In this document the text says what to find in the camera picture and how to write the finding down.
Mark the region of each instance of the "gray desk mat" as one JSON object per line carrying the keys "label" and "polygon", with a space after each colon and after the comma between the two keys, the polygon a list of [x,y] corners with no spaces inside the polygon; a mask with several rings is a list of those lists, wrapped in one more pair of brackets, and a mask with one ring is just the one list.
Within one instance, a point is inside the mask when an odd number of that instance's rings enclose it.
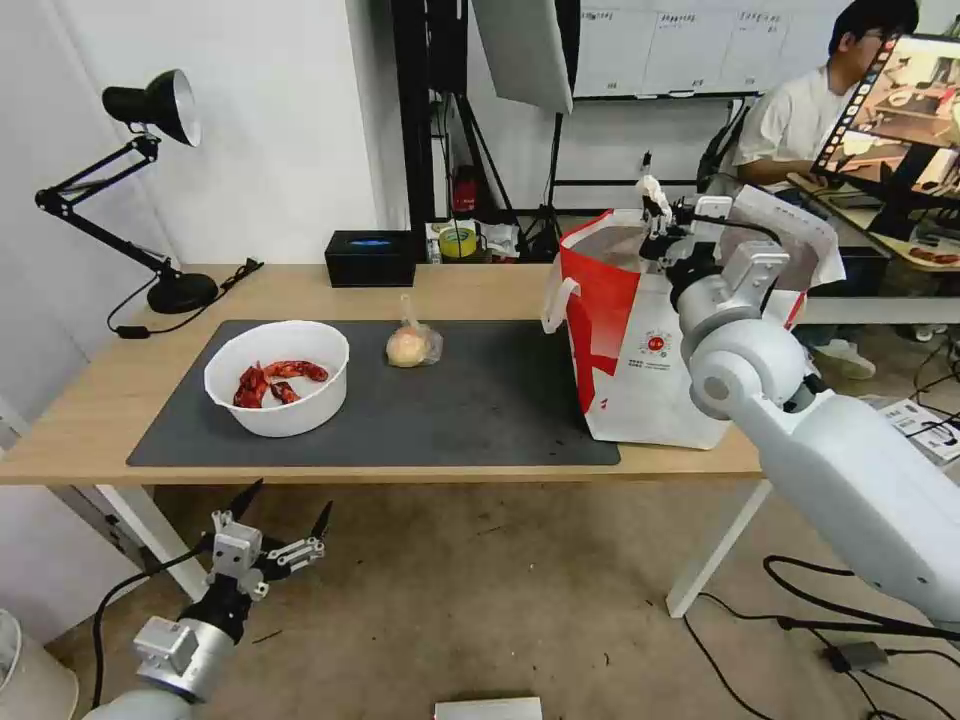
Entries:
{"label": "gray desk mat", "polygon": [[350,341],[347,399],[315,430],[264,438],[210,401],[203,369],[229,339],[261,324],[229,320],[187,371],[127,464],[137,467],[463,467],[615,465],[590,437],[566,333],[538,321],[436,321],[436,365],[387,365],[396,322],[331,322]]}

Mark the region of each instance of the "person's arm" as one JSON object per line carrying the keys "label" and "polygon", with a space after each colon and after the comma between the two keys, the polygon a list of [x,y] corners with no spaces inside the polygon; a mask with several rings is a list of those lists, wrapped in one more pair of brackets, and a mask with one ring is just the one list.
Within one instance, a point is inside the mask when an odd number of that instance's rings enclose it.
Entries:
{"label": "person's arm", "polygon": [[812,167],[813,163],[809,160],[780,161],[760,158],[737,166],[737,177],[752,185],[776,185],[784,182],[790,173],[807,177]]}

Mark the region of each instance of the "red chili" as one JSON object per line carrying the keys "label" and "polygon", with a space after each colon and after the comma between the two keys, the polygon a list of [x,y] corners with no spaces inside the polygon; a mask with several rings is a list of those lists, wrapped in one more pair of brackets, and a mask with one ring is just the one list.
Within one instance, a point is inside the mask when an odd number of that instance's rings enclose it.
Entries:
{"label": "red chili", "polygon": [[279,360],[267,365],[263,372],[267,377],[291,378],[306,375],[316,382],[326,382],[329,377],[326,370],[308,360]]}
{"label": "red chili", "polygon": [[260,363],[251,365],[240,376],[240,387],[233,396],[233,404],[242,408],[263,407],[263,396],[269,385]]}
{"label": "red chili", "polygon": [[300,399],[300,396],[297,395],[292,387],[290,387],[290,383],[284,380],[272,383],[270,385],[270,392],[272,392],[273,396],[284,405],[289,405],[290,403],[296,402]]}

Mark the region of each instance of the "backpack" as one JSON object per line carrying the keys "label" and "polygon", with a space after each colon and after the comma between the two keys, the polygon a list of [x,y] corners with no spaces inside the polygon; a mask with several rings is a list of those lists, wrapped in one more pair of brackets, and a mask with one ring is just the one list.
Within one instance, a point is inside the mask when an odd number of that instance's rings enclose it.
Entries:
{"label": "backpack", "polygon": [[705,193],[710,186],[710,182],[720,172],[723,158],[726,157],[730,148],[740,139],[740,135],[743,133],[743,123],[746,121],[747,113],[750,112],[751,107],[752,105],[744,100],[733,119],[724,125],[707,145],[703,157],[700,158],[700,165],[697,167],[698,193]]}

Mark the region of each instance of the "lamp shade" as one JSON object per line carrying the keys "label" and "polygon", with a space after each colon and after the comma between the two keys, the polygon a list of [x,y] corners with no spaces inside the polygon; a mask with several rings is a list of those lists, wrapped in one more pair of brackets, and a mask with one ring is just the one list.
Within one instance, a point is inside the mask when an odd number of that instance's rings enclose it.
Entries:
{"label": "lamp shade", "polygon": [[200,119],[193,90],[182,70],[157,75],[143,90],[108,87],[103,91],[103,108],[122,123],[156,125],[184,145],[200,144]]}

